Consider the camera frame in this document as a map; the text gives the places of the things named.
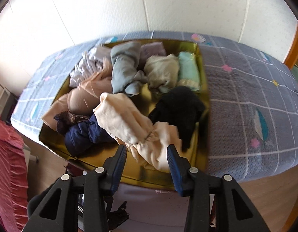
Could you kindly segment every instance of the triangular cutout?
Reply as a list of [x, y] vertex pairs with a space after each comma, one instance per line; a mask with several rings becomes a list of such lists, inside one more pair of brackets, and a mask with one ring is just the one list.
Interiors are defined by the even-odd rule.
[[55, 220], [57, 218], [57, 212], [58, 212], [58, 207], [59, 207], [59, 201], [60, 201], [60, 196], [61, 196], [62, 190], [58, 188], [49, 201], [46, 203], [42, 211], [40, 212], [40, 217], [50, 219], [50, 220]]
[[232, 195], [233, 195], [233, 201], [234, 201], [237, 220], [241, 221], [241, 220], [252, 218], [253, 217], [252, 212], [247, 207], [246, 203], [240, 197], [239, 193], [235, 189], [232, 189]]

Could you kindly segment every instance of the teal leaf print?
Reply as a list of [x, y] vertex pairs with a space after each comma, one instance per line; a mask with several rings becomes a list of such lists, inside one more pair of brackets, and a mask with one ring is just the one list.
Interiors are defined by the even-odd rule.
[[255, 131], [260, 136], [261, 140], [265, 142], [268, 136], [268, 127], [265, 118], [258, 108], [255, 110], [253, 121]]

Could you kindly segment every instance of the wall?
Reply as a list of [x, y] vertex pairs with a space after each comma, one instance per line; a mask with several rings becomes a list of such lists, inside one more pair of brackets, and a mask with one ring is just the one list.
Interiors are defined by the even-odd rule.
[[218, 35], [283, 61], [296, 24], [283, 0], [10, 0], [0, 14], [0, 82], [19, 95], [47, 55], [139, 30]]

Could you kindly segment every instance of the folded garment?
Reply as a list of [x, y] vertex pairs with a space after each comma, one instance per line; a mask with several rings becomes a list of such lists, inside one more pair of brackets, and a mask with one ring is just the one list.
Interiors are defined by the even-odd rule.
[[178, 71], [179, 62], [174, 54], [151, 56], [144, 67], [149, 89], [161, 93], [167, 93], [176, 86]]
[[140, 47], [140, 58], [137, 69], [143, 70], [147, 59], [153, 55], [166, 56], [166, 50], [162, 42], [146, 43]]
[[58, 100], [53, 102], [49, 110], [42, 116], [43, 122], [54, 131], [57, 130], [57, 121], [54, 119], [54, 116], [69, 110], [67, 98], [68, 93], [61, 96]]
[[204, 110], [204, 104], [188, 87], [178, 86], [161, 97], [148, 117], [153, 123], [162, 121], [177, 126], [185, 151]]
[[75, 69], [71, 72], [71, 80], [69, 86], [77, 87], [81, 81], [90, 77], [94, 72], [98, 72], [103, 67], [103, 58], [110, 60], [110, 48], [106, 46], [95, 46], [89, 52], [82, 54], [82, 59], [75, 65]]
[[110, 52], [112, 70], [112, 93], [124, 92], [129, 96], [139, 94], [147, 79], [143, 71], [137, 71], [140, 42], [131, 41], [114, 46]]
[[65, 111], [55, 115], [54, 119], [57, 121], [57, 132], [65, 135], [71, 126], [89, 120], [90, 116], [76, 115]]
[[82, 81], [77, 88], [69, 92], [67, 104], [69, 111], [77, 115], [89, 115], [97, 107], [99, 97], [103, 92], [112, 92], [111, 87], [112, 65], [107, 58], [103, 58], [103, 68]]
[[179, 58], [179, 73], [178, 86], [187, 86], [191, 90], [200, 89], [200, 73], [197, 68], [195, 55], [190, 52], [180, 52]]
[[71, 156], [79, 156], [84, 151], [101, 142], [115, 142], [115, 140], [97, 124], [95, 115], [87, 121], [69, 128], [65, 134], [65, 146]]
[[142, 115], [123, 93], [101, 94], [101, 103], [94, 109], [98, 125], [119, 144], [125, 143], [137, 162], [147, 169], [169, 172], [166, 151], [174, 144], [181, 154], [177, 127], [157, 122]]

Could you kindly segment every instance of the gray plaid bed sheet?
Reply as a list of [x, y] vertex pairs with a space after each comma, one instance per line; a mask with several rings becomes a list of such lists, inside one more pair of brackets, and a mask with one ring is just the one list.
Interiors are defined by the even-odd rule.
[[41, 143], [41, 116], [84, 51], [101, 43], [152, 38], [199, 44], [210, 90], [209, 174], [229, 173], [238, 181], [248, 181], [298, 164], [298, 85], [289, 69], [259, 50], [197, 33], [133, 32], [54, 53], [23, 90], [12, 125]]

